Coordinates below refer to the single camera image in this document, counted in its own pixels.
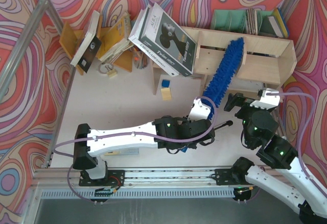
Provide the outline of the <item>blue fluffy duster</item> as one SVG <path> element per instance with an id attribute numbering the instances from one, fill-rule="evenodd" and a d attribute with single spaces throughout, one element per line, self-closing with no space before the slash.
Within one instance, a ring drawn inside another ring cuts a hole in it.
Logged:
<path id="1" fill-rule="evenodd" d="M 212 80 L 203 92 L 203 96 L 210 98 L 215 107 L 219 107 L 221 100 L 231 83 L 243 58 L 244 38 L 232 40 L 228 45 L 221 63 L 216 70 Z"/>

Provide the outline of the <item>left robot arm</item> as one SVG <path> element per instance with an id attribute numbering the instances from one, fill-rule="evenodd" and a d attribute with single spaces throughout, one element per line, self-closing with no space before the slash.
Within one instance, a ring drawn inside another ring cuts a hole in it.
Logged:
<path id="1" fill-rule="evenodd" d="M 74 143 L 73 169 L 86 172 L 93 180 L 107 178 L 107 163 L 101 156 L 116 150 L 155 147 L 168 152 L 207 146 L 215 139 L 210 120 L 189 121 L 184 117 L 164 116 L 146 124 L 116 129 L 91 129 L 86 123 L 77 127 Z"/>

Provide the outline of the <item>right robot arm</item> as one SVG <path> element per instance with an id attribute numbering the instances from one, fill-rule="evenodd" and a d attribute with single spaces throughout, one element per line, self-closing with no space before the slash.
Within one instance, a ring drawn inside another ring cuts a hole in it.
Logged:
<path id="1" fill-rule="evenodd" d="M 270 176 L 245 157 L 233 164 L 229 177 L 237 184 L 253 184 L 270 193 L 297 213 L 302 223 L 326 223 L 326 188 L 305 166 L 299 150 L 276 134 L 278 123 L 271 111 L 279 105 L 282 93 L 265 89 L 259 96 L 255 100 L 241 93 L 229 94 L 224 111 L 240 107 L 235 116 L 242 120 L 241 138 L 245 147 L 257 150 L 256 156 L 282 174 L 290 185 Z"/>

